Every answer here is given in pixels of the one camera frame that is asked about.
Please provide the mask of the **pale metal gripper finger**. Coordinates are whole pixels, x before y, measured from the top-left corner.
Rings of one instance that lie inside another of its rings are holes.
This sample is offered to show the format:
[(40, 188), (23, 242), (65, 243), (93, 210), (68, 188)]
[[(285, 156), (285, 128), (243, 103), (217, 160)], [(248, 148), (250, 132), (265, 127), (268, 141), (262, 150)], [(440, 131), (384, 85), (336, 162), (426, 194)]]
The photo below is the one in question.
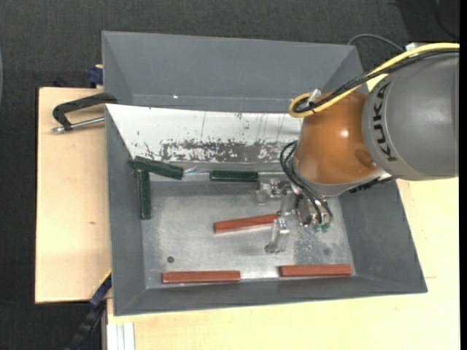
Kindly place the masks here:
[(285, 252), (290, 230), (287, 227), (287, 220), (284, 217), (276, 218), (272, 223), (271, 238), (264, 246), (267, 254)]
[(261, 179), (255, 192), (255, 200), (258, 205), (266, 205), (271, 201), (284, 200), (292, 193), (289, 181), (284, 179)]

